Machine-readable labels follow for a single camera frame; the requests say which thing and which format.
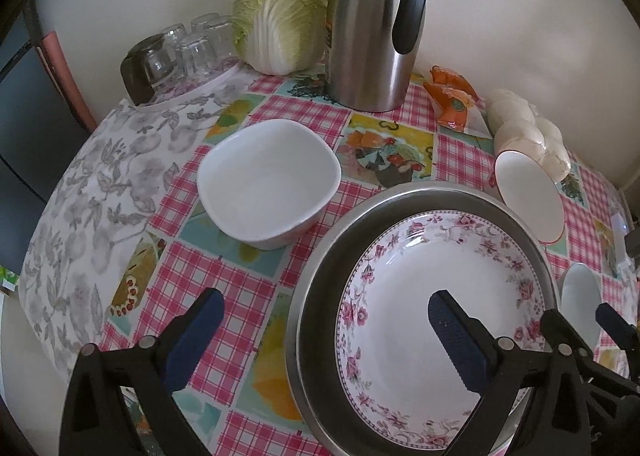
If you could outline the pink floral plate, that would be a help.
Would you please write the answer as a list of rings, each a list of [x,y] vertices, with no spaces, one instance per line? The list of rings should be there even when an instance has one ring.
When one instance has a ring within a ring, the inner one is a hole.
[[[428,320],[428,300],[443,289],[491,335],[544,348],[540,279],[514,235],[457,210],[415,214],[384,231],[343,290],[335,356],[358,417],[410,450],[444,450],[478,401]]]

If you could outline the red rimmed strawberry bowl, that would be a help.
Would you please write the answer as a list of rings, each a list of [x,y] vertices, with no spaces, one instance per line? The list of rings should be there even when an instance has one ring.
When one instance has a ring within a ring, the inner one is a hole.
[[[564,209],[552,179],[532,158],[516,150],[498,153],[488,187],[536,236],[554,244],[564,233]]]

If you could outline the large steel plate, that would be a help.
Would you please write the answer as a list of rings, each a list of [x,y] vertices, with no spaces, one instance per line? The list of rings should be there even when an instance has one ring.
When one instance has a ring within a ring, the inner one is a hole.
[[[461,185],[423,181],[397,185],[360,202],[339,218],[314,248],[295,288],[285,336],[293,398],[312,434],[333,455],[405,455],[375,433],[347,401],[335,361],[338,299],[357,258],[386,228],[420,211],[469,211],[509,233],[532,262],[542,306],[559,301],[549,262],[534,235],[500,202]]]

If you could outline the white square bowl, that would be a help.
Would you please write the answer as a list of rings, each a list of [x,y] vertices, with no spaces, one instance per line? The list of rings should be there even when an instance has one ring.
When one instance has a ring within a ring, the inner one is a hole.
[[[224,234],[259,250],[295,242],[342,179],[331,147],[287,119],[251,124],[214,146],[196,175],[198,198]]]

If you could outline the light blue printed bowl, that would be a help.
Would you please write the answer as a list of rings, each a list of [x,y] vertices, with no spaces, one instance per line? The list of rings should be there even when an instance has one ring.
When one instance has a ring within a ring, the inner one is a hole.
[[[596,321],[597,307],[602,303],[600,280],[587,265],[574,263],[558,280],[558,288],[560,313],[594,350],[601,332]]]

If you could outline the white box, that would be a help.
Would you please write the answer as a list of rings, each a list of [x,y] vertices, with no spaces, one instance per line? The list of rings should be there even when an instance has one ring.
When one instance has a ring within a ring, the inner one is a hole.
[[[625,238],[629,233],[626,219],[620,212],[616,212],[611,216],[612,231],[614,235],[614,245],[617,250],[626,251]]]

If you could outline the grey floral cloth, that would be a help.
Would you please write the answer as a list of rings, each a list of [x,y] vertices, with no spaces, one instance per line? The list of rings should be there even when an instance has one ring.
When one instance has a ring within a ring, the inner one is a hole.
[[[154,104],[122,100],[58,181],[24,257],[17,292],[43,352],[70,380],[80,348],[103,337],[126,264],[218,115],[258,75],[243,63]]]

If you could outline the orange snack packet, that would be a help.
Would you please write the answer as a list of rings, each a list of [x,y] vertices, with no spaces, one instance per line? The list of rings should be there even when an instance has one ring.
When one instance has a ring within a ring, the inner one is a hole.
[[[434,65],[423,87],[436,104],[437,122],[454,132],[490,138],[480,111],[480,97],[468,80],[452,69]]]

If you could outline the round glass tray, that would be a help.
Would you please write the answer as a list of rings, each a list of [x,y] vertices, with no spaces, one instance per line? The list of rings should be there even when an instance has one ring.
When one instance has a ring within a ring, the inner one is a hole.
[[[192,101],[194,98],[213,92],[215,88],[236,75],[243,66],[242,60],[224,60],[221,68],[215,70],[213,75],[181,80],[174,86],[170,86],[165,92],[157,94],[149,103],[139,105],[139,108],[160,109]]]

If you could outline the steel thermos jug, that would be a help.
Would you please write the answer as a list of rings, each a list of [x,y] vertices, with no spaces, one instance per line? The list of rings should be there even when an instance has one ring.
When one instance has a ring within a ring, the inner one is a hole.
[[[405,99],[427,0],[329,0],[326,94],[360,112],[389,112]]]

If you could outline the clear drinking glass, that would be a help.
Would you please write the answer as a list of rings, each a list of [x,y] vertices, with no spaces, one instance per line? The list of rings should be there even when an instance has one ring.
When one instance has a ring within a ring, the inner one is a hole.
[[[177,44],[177,60],[186,78],[211,74],[217,64],[213,45],[204,32],[192,32]]]
[[[183,23],[176,23],[165,27],[160,31],[164,39],[164,47],[170,52],[175,52],[179,42],[186,36],[186,27]]]
[[[214,48],[216,57],[227,58],[236,55],[232,20],[229,15],[207,13],[195,17],[191,20],[191,30],[206,35]]]

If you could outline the napa cabbage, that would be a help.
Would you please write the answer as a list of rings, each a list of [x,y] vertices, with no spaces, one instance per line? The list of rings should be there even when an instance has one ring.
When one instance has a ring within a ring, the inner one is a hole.
[[[264,75],[287,76],[314,66],[324,53],[328,0],[234,0],[233,43]]]

